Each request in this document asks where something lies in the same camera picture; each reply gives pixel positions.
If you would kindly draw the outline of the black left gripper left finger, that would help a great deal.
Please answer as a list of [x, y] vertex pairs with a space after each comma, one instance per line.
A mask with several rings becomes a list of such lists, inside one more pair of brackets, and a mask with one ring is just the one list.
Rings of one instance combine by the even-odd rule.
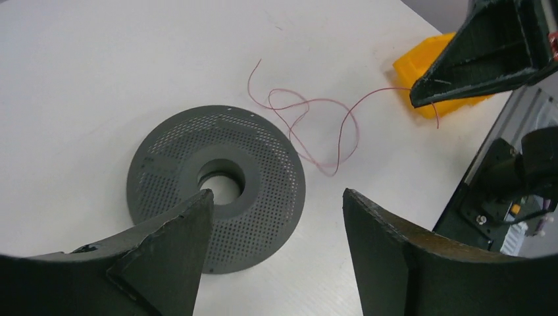
[[70, 253], [1, 256], [2, 315], [192, 315], [213, 193]]

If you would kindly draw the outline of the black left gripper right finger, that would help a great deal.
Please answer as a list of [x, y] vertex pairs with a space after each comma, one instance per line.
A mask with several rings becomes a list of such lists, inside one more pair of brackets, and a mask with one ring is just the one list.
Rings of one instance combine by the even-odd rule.
[[556, 315], [557, 256], [467, 246], [354, 189], [343, 219], [364, 315]]

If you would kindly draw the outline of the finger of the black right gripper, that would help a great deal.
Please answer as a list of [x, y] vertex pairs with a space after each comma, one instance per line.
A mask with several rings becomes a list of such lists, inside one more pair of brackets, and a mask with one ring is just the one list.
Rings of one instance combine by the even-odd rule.
[[419, 108], [532, 86], [556, 72], [556, 1], [475, 1], [409, 97]]

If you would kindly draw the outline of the dark grey perforated spool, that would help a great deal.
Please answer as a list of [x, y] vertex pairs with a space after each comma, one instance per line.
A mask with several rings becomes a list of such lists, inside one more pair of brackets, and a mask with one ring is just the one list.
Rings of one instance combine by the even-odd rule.
[[305, 204], [291, 142], [265, 118], [232, 106], [188, 109], [144, 138], [126, 182], [131, 219], [146, 221], [204, 189], [215, 203], [206, 274], [242, 271], [274, 255]]

